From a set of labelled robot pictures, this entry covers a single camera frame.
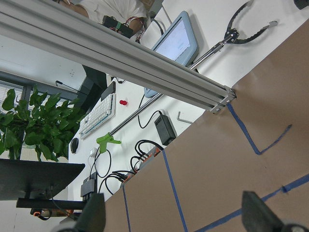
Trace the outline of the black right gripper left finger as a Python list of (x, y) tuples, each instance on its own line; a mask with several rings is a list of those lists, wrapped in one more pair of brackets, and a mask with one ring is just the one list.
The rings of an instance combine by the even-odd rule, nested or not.
[(77, 221), (59, 224), (54, 232), (103, 232), (106, 226), (106, 209), (103, 193), (91, 196)]

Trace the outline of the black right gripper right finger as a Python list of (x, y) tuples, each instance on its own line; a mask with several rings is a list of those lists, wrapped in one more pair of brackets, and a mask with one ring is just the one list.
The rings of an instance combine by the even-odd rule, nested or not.
[(243, 192), (241, 206), (241, 221), (248, 232), (307, 232), (309, 230), (298, 223), (284, 223), (254, 191)]

